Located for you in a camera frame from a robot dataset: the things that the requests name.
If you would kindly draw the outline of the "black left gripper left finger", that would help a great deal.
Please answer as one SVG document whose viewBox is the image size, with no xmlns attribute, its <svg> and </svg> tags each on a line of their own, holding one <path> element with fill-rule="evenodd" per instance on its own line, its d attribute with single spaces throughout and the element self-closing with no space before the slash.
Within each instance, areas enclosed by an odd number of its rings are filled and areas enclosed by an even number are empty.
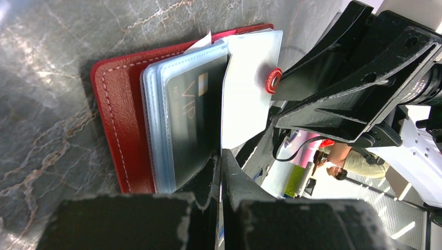
<svg viewBox="0 0 442 250">
<path fill-rule="evenodd" d="M 212 153 L 204 167 L 176 192 L 191 193 L 195 198 L 190 213 L 185 249 L 217 249 L 220 194 L 218 154 Z"/>
</svg>

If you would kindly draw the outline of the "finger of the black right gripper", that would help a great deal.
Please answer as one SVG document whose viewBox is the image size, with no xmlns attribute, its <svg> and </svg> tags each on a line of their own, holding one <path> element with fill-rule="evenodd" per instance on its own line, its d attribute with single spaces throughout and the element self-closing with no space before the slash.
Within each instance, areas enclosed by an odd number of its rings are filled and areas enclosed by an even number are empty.
<svg viewBox="0 0 442 250">
<path fill-rule="evenodd" d="M 400 106 L 429 106 L 417 122 L 441 142 L 441 35 L 386 10 L 371 15 L 325 88 L 274 117 L 274 141 L 294 130 L 346 143 L 400 143 Z"/>
<path fill-rule="evenodd" d="M 372 10 L 351 1 L 315 46 L 283 73 L 272 100 L 301 101 L 329 85 Z"/>
</svg>

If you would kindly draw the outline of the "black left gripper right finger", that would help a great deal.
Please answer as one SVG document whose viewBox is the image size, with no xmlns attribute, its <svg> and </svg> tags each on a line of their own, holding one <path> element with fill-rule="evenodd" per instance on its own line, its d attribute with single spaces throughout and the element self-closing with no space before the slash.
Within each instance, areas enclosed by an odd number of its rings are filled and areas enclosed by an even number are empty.
<svg viewBox="0 0 442 250">
<path fill-rule="evenodd" d="M 222 150 L 220 163 L 225 249 L 250 249 L 249 234 L 255 230 L 256 223 L 251 205 L 273 202 L 276 198 L 239 167 L 231 150 Z"/>
</svg>

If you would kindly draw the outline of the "red leather card holder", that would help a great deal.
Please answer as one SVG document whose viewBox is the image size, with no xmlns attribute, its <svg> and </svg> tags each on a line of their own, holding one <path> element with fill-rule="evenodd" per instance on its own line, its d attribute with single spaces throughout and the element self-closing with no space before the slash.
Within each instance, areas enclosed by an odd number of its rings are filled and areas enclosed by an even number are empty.
<svg viewBox="0 0 442 250">
<path fill-rule="evenodd" d="M 173 193 L 176 188 L 167 82 L 222 55 L 218 143 L 235 148 L 267 125 L 282 71 L 283 32 L 270 23 L 237 28 L 165 48 L 97 62 L 91 81 L 123 193 Z"/>
</svg>

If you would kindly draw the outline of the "single black VIP card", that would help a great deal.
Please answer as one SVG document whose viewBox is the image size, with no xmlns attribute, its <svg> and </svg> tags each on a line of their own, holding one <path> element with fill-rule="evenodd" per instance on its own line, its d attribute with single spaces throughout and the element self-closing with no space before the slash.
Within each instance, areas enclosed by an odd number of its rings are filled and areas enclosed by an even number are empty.
<svg viewBox="0 0 442 250">
<path fill-rule="evenodd" d="M 219 141 L 220 88 L 227 58 L 213 58 L 167 82 L 176 188 L 204 167 Z"/>
</svg>

